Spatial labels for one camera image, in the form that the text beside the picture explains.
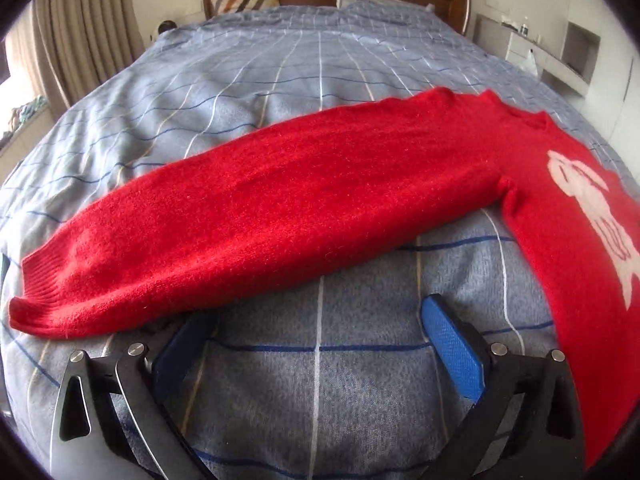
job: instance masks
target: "rabbit ear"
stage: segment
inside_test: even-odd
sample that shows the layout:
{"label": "rabbit ear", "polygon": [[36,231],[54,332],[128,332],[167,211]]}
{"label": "rabbit ear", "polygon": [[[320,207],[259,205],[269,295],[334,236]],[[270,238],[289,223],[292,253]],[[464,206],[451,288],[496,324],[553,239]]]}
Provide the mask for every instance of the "rabbit ear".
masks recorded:
{"label": "rabbit ear", "polygon": [[575,196],[575,191],[569,178],[571,173],[576,173],[571,165],[571,161],[564,155],[560,155],[560,153],[548,152],[548,155],[549,162],[546,167],[549,170],[551,178],[565,195]]}
{"label": "rabbit ear", "polygon": [[598,184],[602,189],[609,190],[607,183],[602,179],[602,177],[593,171],[589,166],[587,166],[584,162],[580,160],[572,160],[571,164],[573,164],[578,170],[588,176],[594,183]]}

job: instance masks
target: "silver bolt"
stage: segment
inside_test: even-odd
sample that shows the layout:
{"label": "silver bolt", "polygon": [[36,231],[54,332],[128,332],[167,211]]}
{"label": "silver bolt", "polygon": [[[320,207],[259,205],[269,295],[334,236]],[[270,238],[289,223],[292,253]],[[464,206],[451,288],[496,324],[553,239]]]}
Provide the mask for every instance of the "silver bolt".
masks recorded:
{"label": "silver bolt", "polygon": [[551,351],[551,357],[554,361],[558,361],[559,363],[561,363],[565,359],[564,352],[558,350],[557,348]]}
{"label": "silver bolt", "polygon": [[494,355],[507,355],[509,349],[503,345],[502,343],[492,343],[491,344],[491,353]]}
{"label": "silver bolt", "polygon": [[129,346],[127,350],[127,354],[131,356],[136,356],[142,354],[145,351],[145,346],[142,343],[133,343],[133,345]]}
{"label": "silver bolt", "polygon": [[71,354],[71,357],[69,358],[69,360],[72,363],[78,363],[78,362],[82,361],[83,358],[84,358],[84,351],[83,350],[74,350],[74,352]]}

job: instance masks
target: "white rabbit design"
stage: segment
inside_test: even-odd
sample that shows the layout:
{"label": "white rabbit design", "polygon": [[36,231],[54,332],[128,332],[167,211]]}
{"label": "white rabbit design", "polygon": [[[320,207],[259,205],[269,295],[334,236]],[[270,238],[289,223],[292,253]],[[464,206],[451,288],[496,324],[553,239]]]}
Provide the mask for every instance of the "white rabbit design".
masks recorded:
{"label": "white rabbit design", "polygon": [[606,182],[579,160],[569,160],[560,153],[549,151],[546,165],[552,179],[567,195],[573,196],[582,212],[597,232],[622,286],[626,309],[631,305],[634,275],[640,278],[640,254],[633,240],[611,215],[609,204],[598,186],[609,190]]}

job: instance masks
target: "screw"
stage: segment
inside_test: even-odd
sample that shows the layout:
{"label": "screw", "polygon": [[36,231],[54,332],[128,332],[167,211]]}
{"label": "screw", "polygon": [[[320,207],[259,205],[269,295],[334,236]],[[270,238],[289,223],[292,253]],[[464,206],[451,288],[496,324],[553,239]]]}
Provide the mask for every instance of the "screw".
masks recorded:
{"label": "screw", "polygon": [[558,350],[557,348],[551,351],[551,357],[554,361],[558,361],[559,363],[561,363],[565,359],[564,352]]}
{"label": "screw", "polygon": [[71,357],[69,358],[69,360],[72,363],[79,363],[80,361],[82,361],[83,358],[84,358],[84,351],[83,350],[75,350],[71,354]]}
{"label": "screw", "polygon": [[506,355],[508,351],[509,349],[502,343],[491,344],[491,353],[494,355],[503,356],[503,355]]}
{"label": "screw", "polygon": [[129,346],[127,350],[127,354],[130,356],[136,356],[142,354],[145,351],[145,346],[142,343],[133,343],[133,345]]}

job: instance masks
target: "clothing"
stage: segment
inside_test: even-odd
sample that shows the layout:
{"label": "clothing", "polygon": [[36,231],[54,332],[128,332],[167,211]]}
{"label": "clothing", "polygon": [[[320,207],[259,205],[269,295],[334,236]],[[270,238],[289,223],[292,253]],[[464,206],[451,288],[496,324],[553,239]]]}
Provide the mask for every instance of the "clothing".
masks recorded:
{"label": "clothing", "polygon": [[363,262],[497,200],[550,303],[592,461],[640,392],[640,211],[546,113],[490,91],[332,108],[142,176],[23,260],[11,324],[69,338],[219,306]]}

